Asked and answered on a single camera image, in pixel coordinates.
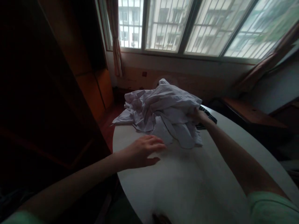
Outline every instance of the white table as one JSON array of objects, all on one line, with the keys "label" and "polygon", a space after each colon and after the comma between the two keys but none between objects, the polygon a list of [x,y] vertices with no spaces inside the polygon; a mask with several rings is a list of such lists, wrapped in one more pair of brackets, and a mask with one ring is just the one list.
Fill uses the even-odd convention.
[{"label": "white table", "polygon": [[[254,137],[205,107],[217,125],[249,152],[299,206],[299,190],[280,163]],[[144,135],[132,126],[116,126],[113,152]],[[159,154],[154,166],[118,173],[121,186],[143,223],[159,211],[176,223],[250,223],[246,196],[206,130],[203,147],[180,148],[178,142]]]}]

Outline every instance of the cabinet door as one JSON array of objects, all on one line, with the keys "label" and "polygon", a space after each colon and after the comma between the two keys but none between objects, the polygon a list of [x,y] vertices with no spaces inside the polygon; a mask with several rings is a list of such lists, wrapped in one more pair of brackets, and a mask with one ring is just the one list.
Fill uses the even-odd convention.
[{"label": "cabinet door", "polygon": [[109,155],[38,1],[1,1],[0,8],[3,135],[69,169],[93,141],[98,159]]}]

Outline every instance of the person's left arm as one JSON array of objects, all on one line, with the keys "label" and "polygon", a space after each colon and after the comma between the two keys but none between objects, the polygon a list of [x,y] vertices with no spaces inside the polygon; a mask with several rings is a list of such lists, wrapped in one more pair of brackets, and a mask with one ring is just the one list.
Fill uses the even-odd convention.
[{"label": "person's left arm", "polygon": [[163,141],[145,135],[120,152],[114,153],[49,186],[26,201],[18,210],[27,211],[45,223],[53,221],[84,193],[114,173],[125,169],[156,164],[160,159],[149,159],[153,152],[165,149]]}]

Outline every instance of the window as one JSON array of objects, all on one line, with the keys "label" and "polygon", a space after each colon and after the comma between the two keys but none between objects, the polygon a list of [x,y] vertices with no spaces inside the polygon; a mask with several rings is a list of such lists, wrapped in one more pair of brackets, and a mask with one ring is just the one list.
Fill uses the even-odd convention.
[{"label": "window", "polygon": [[[151,0],[145,49],[177,53],[191,4],[188,0]],[[162,34],[165,38],[157,45],[155,40]]]},{"label": "window", "polygon": [[139,40],[139,34],[133,33],[132,41],[138,41],[138,40]]},{"label": "window", "polygon": [[168,44],[173,44],[174,43],[174,40],[176,39],[176,34],[168,34],[168,40],[167,40],[167,43]]},{"label": "window", "polygon": [[128,40],[128,32],[127,31],[121,31],[121,40]]},{"label": "window", "polygon": [[143,3],[143,0],[118,1],[119,29],[127,32],[127,39],[120,39],[121,47],[141,48],[139,34],[142,33]]},{"label": "window", "polygon": [[160,23],[167,22],[168,11],[169,11],[168,8],[160,8],[158,22],[160,22]]},{"label": "window", "polygon": [[161,41],[163,41],[164,36],[157,36],[156,37],[156,43],[160,43]]},{"label": "window", "polygon": [[173,9],[172,22],[179,23],[181,18],[182,10],[181,9]]},{"label": "window", "polygon": [[[104,1],[97,2],[105,6]],[[299,0],[148,0],[146,5],[143,0],[118,0],[118,3],[122,51],[164,52],[184,58],[208,56],[219,61],[257,63],[299,19]],[[102,14],[106,32],[107,14]],[[111,44],[109,32],[104,35]]]},{"label": "window", "polygon": [[224,56],[261,59],[298,20],[299,1],[259,1]]},{"label": "window", "polygon": [[[245,9],[250,6],[250,2],[242,0],[203,0],[185,53],[218,57],[229,41],[237,24],[244,16]],[[196,47],[195,43],[198,37],[202,37],[203,43],[199,43]]]},{"label": "window", "polygon": [[132,10],[132,21],[134,21],[134,22],[139,21],[139,9]]},{"label": "window", "polygon": [[201,41],[202,41],[202,37],[197,37],[194,46],[198,47]]},{"label": "window", "polygon": [[128,21],[128,12],[124,11],[124,9],[122,7],[119,7],[119,20],[121,21]]}]

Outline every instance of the person's right arm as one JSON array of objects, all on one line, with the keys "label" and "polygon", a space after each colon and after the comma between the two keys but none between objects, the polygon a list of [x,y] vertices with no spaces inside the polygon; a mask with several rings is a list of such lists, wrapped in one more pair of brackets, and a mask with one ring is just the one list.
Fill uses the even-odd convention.
[{"label": "person's right arm", "polygon": [[211,121],[203,111],[196,109],[192,117],[206,127],[247,196],[256,191],[268,191],[288,199],[266,170],[246,150]]}]

